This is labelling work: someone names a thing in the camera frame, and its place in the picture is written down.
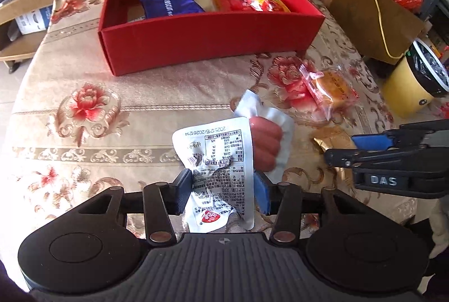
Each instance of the yellow trash can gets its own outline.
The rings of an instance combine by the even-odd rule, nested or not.
[[[435,97],[449,93],[449,77],[437,56],[420,39],[394,69],[382,87],[382,94],[390,109],[407,119]]]

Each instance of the yellow cable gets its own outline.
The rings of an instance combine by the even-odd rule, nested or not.
[[[380,13],[380,6],[379,6],[379,2],[377,0],[374,0],[374,2],[376,3],[376,7],[377,7],[377,12],[379,15],[379,26],[380,26],[380,33],[382,34],[382,40],[383,40],[383,45],[385,46],[385,51],[387,52],[387,55],[390,56],[392,59],[400,59],[403,55],[401,56],[393,56],[390,51],[388,50],[387,47],[387,41],[385,40],[385,33],[383,32],[383,26],[382,26],[382,15]]]

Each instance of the gold wrapper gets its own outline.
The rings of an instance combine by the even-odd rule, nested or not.
[[[328,149],[357,148],[351,137],[340,126],[319,128],[311,133],[311,138],[323,152]],[[339,180],[343,181],[350,188],[354,186],[351,169],[336,167],[335,170]]]

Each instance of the red box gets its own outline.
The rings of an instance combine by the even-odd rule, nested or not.
[[[139,0],[106,0],[98,27],[115,76],[258,52],[305,51],[324,16],[308,0],[282,0],[286,12],[205,12],[127,23]]]

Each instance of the blue package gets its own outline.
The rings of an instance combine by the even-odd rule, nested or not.
[[[204,12],[194,0],[140,0],[140,2],[146,18]]]

